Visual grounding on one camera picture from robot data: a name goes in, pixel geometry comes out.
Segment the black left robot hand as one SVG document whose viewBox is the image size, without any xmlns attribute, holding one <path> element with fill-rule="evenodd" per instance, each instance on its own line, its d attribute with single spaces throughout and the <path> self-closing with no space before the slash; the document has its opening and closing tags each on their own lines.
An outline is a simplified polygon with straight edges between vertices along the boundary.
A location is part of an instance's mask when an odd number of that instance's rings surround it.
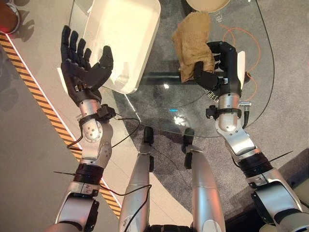
<svg viewBox="0 0 309 232">
<path fill-rule="evenodd" d="M 91 50 L 86 41 L 78 38 L 76 31 L 65 25 L 61 35 L 61 71 L 68 95 L 79 106 L 84 100 L 101 102 L 99 88 L 109 79 L 113 70 L 111 47 L 103 47 L 102 56 L 95 65 L 90 65 Z"/>
</svg>

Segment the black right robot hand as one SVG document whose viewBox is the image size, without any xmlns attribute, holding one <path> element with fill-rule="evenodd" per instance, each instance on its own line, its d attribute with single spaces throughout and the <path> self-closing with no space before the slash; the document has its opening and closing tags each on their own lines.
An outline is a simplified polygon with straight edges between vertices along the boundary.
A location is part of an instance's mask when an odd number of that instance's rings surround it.
<svg viewBox="0 0 309 232">
<path fill-rule="evenodd" d="M 241 81 L 237 73 L 238 54 L 235 47 L 223 41 L 209 42 L 207 45 L 217 62 L 214 68 L 223 71 L 223 78 L 219 78 L 215 72 L 204 71 L 204 63 L 199 61 L 194 67 L 194 80 L 204 89 L 218 91 L 219 96 L 230 93 L 241 96 Z"/>
</svg>

